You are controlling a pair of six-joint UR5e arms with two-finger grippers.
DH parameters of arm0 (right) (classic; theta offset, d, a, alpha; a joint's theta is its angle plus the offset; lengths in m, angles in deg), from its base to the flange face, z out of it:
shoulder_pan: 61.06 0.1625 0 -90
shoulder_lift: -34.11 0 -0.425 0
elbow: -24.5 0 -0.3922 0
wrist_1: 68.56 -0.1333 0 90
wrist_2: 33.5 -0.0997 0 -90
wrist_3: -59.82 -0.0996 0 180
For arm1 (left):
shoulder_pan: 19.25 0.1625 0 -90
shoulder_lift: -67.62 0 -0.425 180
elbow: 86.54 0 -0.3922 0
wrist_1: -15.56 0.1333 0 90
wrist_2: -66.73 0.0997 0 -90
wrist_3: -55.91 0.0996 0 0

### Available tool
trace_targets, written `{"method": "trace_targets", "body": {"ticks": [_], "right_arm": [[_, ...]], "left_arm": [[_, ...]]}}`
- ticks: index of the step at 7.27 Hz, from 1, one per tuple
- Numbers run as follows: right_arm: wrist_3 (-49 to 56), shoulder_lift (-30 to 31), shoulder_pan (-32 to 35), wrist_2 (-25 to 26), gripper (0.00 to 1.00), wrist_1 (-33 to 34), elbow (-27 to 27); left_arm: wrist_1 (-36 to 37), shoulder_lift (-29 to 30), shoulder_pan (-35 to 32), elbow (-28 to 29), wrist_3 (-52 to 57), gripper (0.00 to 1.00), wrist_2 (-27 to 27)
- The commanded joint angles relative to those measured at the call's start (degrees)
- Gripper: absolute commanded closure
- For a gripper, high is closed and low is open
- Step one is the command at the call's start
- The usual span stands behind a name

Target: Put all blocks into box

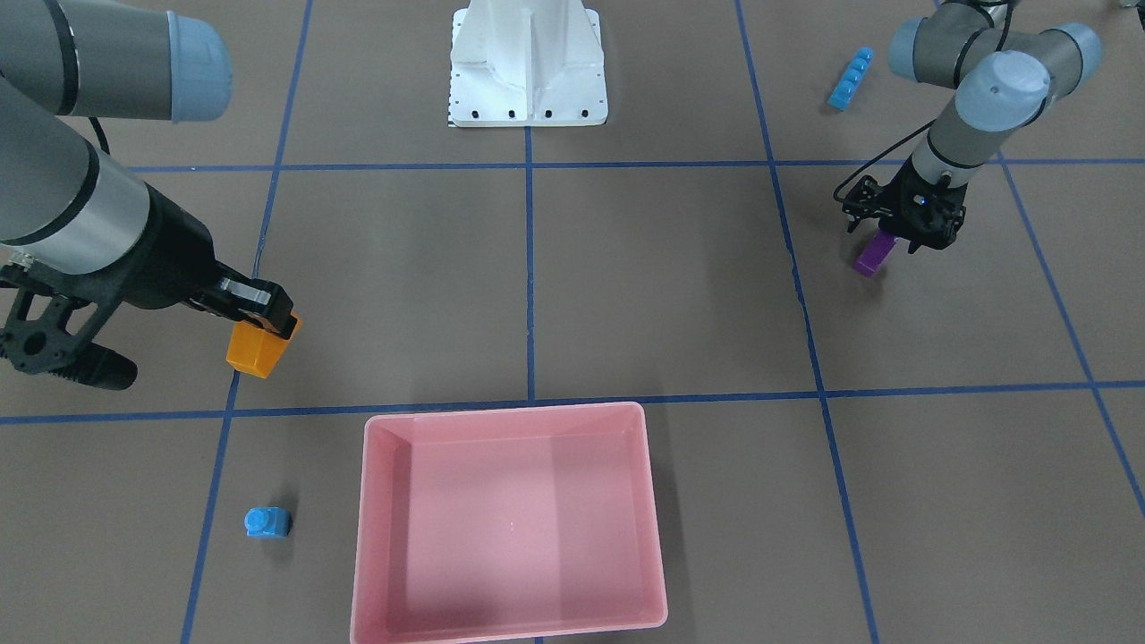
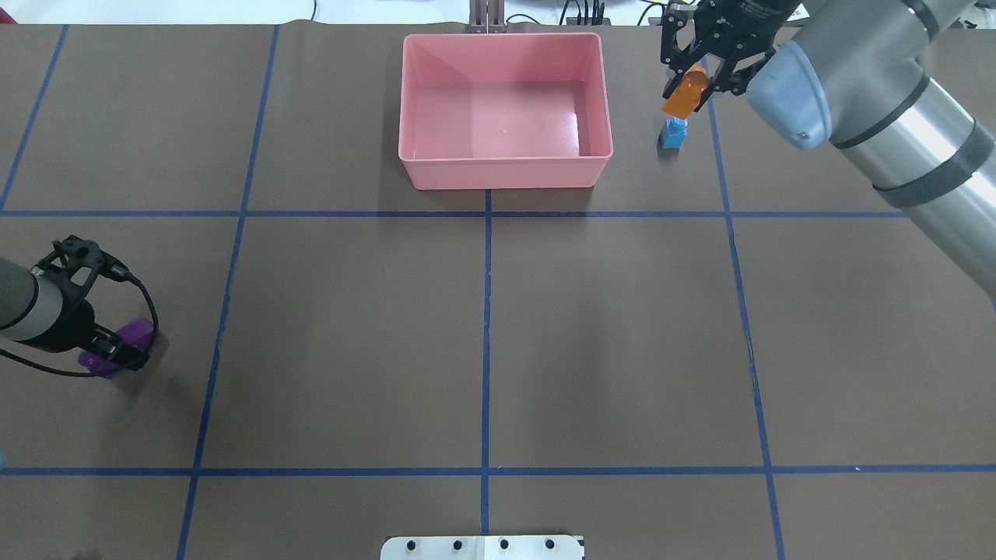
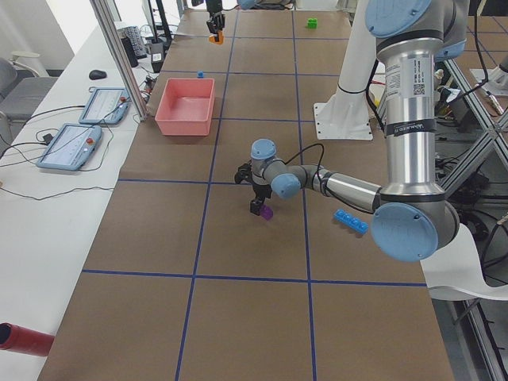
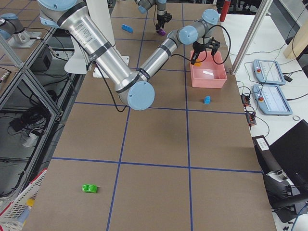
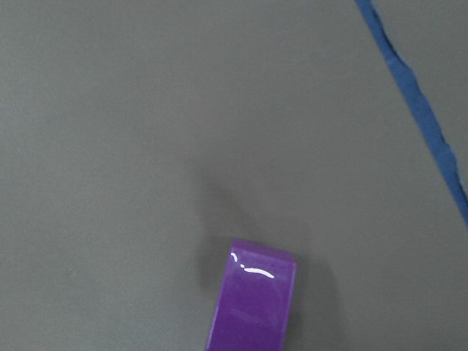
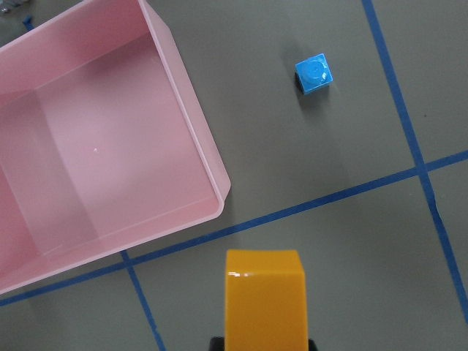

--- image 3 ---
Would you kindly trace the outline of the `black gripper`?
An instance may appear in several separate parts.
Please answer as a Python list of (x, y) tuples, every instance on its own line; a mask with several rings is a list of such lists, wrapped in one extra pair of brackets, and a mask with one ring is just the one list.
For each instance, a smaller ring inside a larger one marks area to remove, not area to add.
[(223, 14), (222, 0), (206, 0), (206, 9), (210, 15), (210, 19), (206, 22), (208, 30), (211, 34), (222, 34), (225, 27), (225, 15)]
[(264, 202), (271, 198), (272, 188), (270, 184), (252, 183), (252, 189), (255, 193), (254, 199), (250, 202), (249, 209), (252, 214), (261, 215), (264, 211)]

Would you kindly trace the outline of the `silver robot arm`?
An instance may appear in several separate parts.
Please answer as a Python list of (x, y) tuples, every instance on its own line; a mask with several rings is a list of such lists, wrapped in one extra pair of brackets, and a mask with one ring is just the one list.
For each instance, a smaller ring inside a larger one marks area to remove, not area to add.
[(252, 144), (249, 163), (235, 180), (252, 185), (253, 214), (270, 218), (265, 200), (308, 188), (372, 216), (377, 246), (396, 260), (424, 260), (449, 244), (459, 229), (456, 211), (435, 180), (434, 70), (464, 50), (466, 1), (360, 1), (352, 22), (337, 92), (315, 106), (319, 134), (355, 139), (368, 131), (368, 86), (385, 67), (388, 181), (384, 186), (329, 171), (320, 164), (293, 165), (275, 143)]

